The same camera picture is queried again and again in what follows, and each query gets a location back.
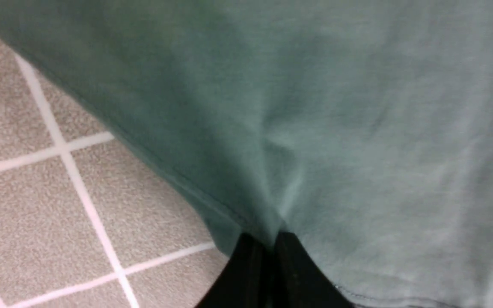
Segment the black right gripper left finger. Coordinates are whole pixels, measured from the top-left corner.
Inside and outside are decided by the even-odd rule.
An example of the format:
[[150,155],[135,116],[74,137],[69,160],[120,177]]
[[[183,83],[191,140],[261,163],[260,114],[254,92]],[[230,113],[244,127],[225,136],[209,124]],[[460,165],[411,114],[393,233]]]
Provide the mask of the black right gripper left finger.
[[223,271],[198,308],[264,308],[267,305],[271,257],[250,234],[243,233]]

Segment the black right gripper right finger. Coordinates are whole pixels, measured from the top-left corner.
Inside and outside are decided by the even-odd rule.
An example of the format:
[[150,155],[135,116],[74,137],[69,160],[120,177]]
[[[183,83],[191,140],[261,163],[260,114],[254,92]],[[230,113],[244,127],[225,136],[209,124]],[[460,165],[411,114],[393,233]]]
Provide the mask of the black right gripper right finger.
[[352,308],[349,302],[315,265],[299,238],[279,232],[274,245],[276,274],[274,308]]

